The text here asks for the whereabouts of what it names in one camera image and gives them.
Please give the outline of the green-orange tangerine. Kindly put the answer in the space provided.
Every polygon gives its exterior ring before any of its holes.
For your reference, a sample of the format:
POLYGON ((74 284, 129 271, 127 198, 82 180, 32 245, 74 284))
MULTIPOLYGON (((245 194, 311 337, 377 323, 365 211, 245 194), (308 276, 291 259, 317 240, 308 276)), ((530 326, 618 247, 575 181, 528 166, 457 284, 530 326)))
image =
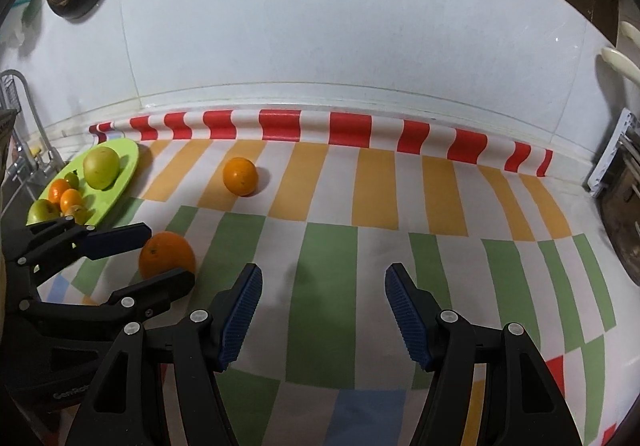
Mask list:
POLYGON ((58 207, 47 199, 38 199, 30 206, 26 225, 34 225, 43 223, 44 221, 52 221, 52 219, 60 216, 58 207))

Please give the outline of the small yellow-green fruit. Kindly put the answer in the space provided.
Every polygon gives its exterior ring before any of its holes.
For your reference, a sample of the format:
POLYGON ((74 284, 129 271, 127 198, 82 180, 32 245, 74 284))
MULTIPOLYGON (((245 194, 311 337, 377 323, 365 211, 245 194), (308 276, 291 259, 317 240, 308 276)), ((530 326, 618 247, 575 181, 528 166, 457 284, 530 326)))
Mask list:
POLYGON ((85 225, 91 217, 91 211, 82 204, 74 204, 65 210, 64 216, 73 218, 78 225, 85 225))

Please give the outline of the large front orange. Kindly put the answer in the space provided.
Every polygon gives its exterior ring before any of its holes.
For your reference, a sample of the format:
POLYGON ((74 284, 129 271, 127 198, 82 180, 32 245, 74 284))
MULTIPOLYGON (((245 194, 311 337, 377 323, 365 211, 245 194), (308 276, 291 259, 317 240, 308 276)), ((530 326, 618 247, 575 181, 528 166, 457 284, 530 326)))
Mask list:
POLYGON ((140 251, 138 270, 141 278, 148 280, 176 268, 196 273, 192 247, 175 232, 157 232, 140 251))

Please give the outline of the small green citrus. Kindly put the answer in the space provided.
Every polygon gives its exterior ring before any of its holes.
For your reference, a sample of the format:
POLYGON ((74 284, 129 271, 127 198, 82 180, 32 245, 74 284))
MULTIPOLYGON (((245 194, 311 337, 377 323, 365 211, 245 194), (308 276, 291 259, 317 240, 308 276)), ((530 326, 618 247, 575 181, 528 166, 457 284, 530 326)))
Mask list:
POLYGON ((64 180, 68 184, 68 187, 72 189, 79 188, 79 177, 76 172, 69 172, 64 176, 64 180))

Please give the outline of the large green apple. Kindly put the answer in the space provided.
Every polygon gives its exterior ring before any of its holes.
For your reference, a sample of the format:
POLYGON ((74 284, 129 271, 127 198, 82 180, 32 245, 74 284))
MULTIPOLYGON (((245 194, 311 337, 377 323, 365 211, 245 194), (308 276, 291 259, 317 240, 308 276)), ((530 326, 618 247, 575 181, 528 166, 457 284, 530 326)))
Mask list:
POLYGON ((97 146, 82 162, 86 183, 93 189, 110 187, 119 173, 119 155, 110 147, 97 146))

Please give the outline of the small orange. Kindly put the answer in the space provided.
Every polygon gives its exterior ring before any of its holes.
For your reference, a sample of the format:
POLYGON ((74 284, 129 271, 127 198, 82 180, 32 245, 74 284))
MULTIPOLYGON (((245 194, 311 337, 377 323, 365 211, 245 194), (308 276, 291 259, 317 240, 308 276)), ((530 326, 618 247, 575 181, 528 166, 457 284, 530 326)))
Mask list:
POLYGON ((255 164, 246 158, 232 158, 224 164, 222 180, 232 195, 248 197, 258 187, 259 175, 255 164))

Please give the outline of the green plate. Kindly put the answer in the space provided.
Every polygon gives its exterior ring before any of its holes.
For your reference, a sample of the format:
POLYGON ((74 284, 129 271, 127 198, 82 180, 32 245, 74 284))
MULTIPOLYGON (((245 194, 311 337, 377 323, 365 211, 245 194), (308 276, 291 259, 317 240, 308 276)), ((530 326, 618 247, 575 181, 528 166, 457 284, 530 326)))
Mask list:
POLYGON ((134 140, 98 143, 73 158, 30 206, 26 225, 71 217, 96 226, 114 207, 137 169, 140 150, 134 140))

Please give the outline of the thin chrome faucet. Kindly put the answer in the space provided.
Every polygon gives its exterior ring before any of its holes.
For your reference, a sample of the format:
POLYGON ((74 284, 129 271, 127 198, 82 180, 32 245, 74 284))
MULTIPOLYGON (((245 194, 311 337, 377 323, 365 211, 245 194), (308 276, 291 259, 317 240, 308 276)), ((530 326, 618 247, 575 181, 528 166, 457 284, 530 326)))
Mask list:
POLYGON ((1 72, 1 106, 16 114, 12 139, 18 163, 29 172, 59 172, 64 161, 44 129, 26 77, 13 68, 1 72))

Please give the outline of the colourful striped tablecloth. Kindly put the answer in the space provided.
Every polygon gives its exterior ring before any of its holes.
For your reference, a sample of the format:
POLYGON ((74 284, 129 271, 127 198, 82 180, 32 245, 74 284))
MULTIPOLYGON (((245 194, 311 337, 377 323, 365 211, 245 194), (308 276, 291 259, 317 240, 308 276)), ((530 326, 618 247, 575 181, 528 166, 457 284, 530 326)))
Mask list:
POLYGON ((470 322, 519 322, 587 445, 620 421, 610 351, 620 268, 594 203, 546 174, 552 154, 462 129, 367 115, 208 111, 94 125, 141 157, 111 216, 183 236, 195 254, 179 319, 246 263, 264 288, 240 357, 218 378, 243 445, 405 445, 431 377, 384 292, 404 264, 470 322), (224 187, 232 158, 258 187, 224 187))

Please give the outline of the steel pot on rack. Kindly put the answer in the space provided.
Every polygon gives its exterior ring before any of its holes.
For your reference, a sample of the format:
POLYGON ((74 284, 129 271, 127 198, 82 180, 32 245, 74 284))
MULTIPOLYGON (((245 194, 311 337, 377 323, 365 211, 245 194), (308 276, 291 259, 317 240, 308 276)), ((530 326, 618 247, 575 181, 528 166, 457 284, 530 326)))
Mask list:
POLYGON ((600 213, 606 234, 635 284, 639 284, 639 165, 629 157, 600 200, 600 213))

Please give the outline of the tissue pack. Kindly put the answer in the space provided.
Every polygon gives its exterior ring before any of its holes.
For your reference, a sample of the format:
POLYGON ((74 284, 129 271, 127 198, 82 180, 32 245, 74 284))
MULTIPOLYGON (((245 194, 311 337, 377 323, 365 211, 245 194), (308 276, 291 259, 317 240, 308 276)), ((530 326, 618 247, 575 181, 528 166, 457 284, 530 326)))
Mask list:
POLYGON ((30 5, 32 0, 15 0, 10 8, 6 20, 8 22, 16 22, 20 20, 26 8, 30 5))

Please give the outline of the dish rack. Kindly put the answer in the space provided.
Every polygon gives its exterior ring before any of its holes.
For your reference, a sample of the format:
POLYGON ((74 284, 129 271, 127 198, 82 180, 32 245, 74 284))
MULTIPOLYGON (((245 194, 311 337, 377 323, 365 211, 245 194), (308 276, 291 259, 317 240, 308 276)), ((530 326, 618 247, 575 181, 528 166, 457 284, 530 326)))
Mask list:
POLYGON ((616 155, 623 151, 639 162, 639 120, 628 108, 620 112, 612 135, 587 178, 586 188, 593 198, 606 187, 605 175, 612 171, 616 155))

